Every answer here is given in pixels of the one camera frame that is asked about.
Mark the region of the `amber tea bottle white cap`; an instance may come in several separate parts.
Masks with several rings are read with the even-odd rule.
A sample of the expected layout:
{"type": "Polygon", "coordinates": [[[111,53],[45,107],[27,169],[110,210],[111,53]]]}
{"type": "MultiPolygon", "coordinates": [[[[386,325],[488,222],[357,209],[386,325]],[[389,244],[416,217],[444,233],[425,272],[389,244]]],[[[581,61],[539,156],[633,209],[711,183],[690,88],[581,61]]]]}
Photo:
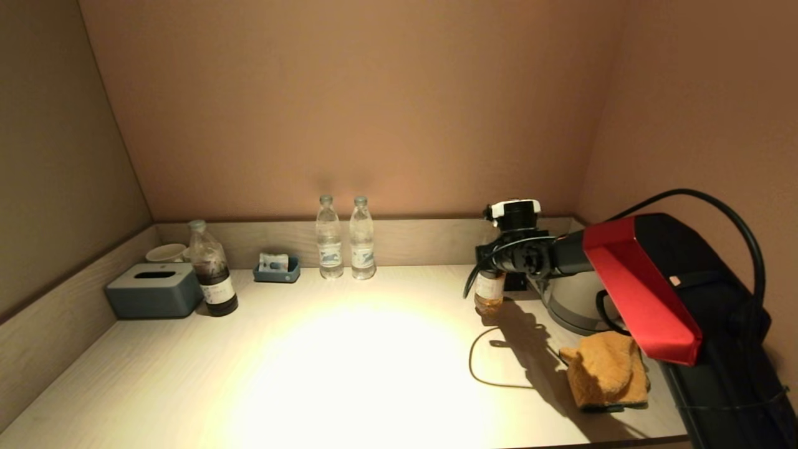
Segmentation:
{"type": "Polygon", "coordinates": [[[481,271],[474,284],[476,312],[480,316],[493,316],[501,309],[504,301],[506,273],[481,271]]]}

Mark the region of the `orange microfibre cloth grey underside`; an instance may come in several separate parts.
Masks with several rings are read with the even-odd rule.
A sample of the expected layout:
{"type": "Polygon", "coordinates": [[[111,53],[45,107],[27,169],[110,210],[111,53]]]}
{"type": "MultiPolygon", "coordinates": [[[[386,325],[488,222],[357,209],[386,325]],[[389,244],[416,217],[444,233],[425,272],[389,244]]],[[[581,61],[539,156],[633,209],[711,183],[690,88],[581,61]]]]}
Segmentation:
{"type": "Polygon", "coordinates": [[[638,344],[618,332],[581,338],[577,347],[561,347],[575,405],[585,412],[643,409],[649,403],[650,381],[638,344]]]}

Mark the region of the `white electric kettle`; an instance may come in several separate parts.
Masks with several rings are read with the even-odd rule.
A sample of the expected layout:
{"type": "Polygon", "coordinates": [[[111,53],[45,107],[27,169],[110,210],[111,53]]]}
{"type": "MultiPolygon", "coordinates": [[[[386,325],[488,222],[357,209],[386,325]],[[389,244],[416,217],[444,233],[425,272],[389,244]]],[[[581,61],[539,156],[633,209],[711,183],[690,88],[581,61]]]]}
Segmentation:
{"type": "Polygon", "coordinates": [[[579,273],[575,276],[549,281],[544,294],[544,302],[552,297],[562,303],[593,297],[596,302],[597,294],[604,290],[605,287],[596,273],[579,273]]]}

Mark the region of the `grey kettle base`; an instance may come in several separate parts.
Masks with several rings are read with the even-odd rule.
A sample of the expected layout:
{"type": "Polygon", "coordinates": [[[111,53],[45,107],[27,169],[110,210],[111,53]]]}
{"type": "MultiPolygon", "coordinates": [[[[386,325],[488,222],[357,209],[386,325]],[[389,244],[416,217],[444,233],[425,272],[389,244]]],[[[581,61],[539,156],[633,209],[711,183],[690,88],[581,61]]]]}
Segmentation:
{"type": "Polygon", "coordinates": [[[564,329],[581,336],[610,331],[596,308],[595,298],[562,303],[556,298],[544,302],[553,321],[564,329]]]}

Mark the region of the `clear water bottle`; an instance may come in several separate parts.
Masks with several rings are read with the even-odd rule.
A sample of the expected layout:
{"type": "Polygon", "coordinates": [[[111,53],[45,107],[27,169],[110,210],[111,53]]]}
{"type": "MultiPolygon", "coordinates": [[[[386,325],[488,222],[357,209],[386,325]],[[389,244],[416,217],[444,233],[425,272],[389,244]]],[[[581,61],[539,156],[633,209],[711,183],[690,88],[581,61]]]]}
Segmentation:
{"type": "Polygon", "coordinates": [[[315,222],[319,269],[322,278],[336,279],[343,274],[342,237],[339,216],[331,195],[319,198],[320,208],[315,222]]]}
{"type": "Polygon", "coordinates": [[[354,206],[349,221],[352,276],[355,279],[371,279],[377,269],[374,258],[373,217],[368,209],[366,196],[357,196],[354,206]]]}

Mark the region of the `small blue tray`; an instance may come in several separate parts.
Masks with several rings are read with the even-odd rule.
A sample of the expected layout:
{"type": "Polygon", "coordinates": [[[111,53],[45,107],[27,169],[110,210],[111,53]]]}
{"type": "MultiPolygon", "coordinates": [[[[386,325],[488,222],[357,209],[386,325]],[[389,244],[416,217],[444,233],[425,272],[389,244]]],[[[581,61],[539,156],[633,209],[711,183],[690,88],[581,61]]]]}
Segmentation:
{"type": "Polygon", "coordinates": [[[299,276],[301,276],[300,259],[297,256],[290,256],[287,272],[262,272],[259,270],[259,266],[256,265],[252,269],[252,276],[256,283],[296,283],[299,276]]]}

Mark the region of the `dark liquid bottle white label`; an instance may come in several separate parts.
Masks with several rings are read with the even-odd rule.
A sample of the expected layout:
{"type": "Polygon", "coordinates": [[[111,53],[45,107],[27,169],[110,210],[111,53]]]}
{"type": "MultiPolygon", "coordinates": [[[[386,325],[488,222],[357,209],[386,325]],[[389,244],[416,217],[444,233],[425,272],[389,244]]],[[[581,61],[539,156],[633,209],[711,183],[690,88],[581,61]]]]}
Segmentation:
{"type": "Polygon", "coordinates": [[[227,316],[237,309],[238,296],[222,244],[208,231],[207,222],[190,221],[188,227],[188,258],[203,291],[203,301],[211,316],[227,316]]]}

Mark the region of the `white ceramic cup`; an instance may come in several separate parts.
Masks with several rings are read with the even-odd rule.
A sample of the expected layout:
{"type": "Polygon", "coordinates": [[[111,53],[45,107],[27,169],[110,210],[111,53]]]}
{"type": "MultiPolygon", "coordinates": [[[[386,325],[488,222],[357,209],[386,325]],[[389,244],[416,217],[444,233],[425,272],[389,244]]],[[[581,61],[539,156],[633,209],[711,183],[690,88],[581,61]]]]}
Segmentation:
{"type": "Polygon", "coordinates": [[[180,243],[164,244],[145,254],[148,263],[188,263],[188,247],[180,243]]]}

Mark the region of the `grey-blue tissue box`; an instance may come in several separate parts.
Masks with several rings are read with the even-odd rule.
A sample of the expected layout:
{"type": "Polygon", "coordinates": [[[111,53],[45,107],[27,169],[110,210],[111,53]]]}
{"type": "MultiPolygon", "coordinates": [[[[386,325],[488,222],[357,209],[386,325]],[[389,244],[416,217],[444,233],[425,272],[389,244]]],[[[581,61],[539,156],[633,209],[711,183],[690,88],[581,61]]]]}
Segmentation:
{"type": "Polygon", "coordinates": [[[181,319],[203,299],[188,263],[135,264],[104,290],[118,319],[181,319]]]}

